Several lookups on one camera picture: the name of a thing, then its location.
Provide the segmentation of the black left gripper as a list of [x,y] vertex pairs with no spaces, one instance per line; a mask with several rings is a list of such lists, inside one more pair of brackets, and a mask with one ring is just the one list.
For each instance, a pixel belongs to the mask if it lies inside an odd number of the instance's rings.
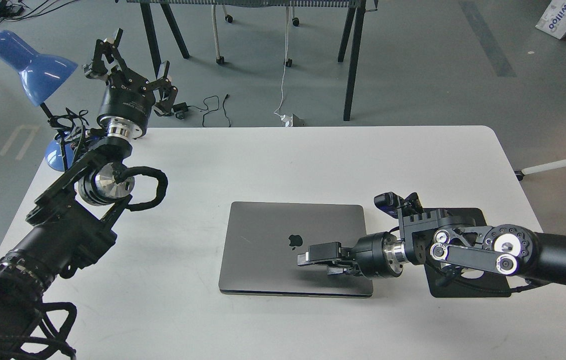
[[[139,128],[134,135],[142,137],[147,132],[152,107],[157,116],[173,116],[178,89],[169,77],[169,61],[159,65],[157,79],[151,82],[129,70],[118,50],[122,35],[123,30],[118,28],[114,39],[97,39],[92,60],[82,68],[86,78],[107,85],[97,118],[99,125],[108,126],[114,117],[125,119]],[[155,100],[155,91],[159,100]]]

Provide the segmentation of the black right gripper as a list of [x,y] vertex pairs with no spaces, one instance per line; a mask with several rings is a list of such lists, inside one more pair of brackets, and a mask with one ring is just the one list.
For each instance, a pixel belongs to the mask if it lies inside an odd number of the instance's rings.
[[404,243],[390,232],[361,237],[353,248],[338,241],[311,244],[297,255],[297,266],[326,265],[328,275],[366,277],[370,280],[397,278],[408,262]]

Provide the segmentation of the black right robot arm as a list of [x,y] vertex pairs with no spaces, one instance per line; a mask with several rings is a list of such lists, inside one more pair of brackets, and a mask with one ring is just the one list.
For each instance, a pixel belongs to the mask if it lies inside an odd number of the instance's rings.
[[485,224],[477,208],[424,208],[418,194],[379,194],[374,204],[398,220],[391,231],[309,246],[297,264],[329,275],[396,278],[404,264],[423,265],[434,297],[509,297],[546,284],[566,286],[566,235],[515,224]]

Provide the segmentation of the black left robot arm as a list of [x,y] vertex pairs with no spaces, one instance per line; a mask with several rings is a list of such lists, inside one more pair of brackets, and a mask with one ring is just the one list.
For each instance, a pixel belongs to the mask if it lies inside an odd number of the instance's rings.
[[56,277],[72,277],[115,244],[113,225],[124,210],[157,207],[166,195],[166,174],[127,167],[123,160],[131,155],[131,140],[145,135],[150,112],[171,113],[178,90],[168,77],[168,61],[153,81],[128,68],[119,51],[122,34],[118,29],[114,39],[98,39],[84,66],[87,78],[107,85],[100,127],[86,130],[62,127],[45,105],[77,64],[41,54],[15,32],[0,30],[0,59],[17,71],[29,100],[58,130],[63,162],[63,175],[36,198],[27,216],[33,230],[0,259],[0,360],[47,360],[56,352],[75,359],[67,338],[77,308],[67,301],[44,303],[44,292]]

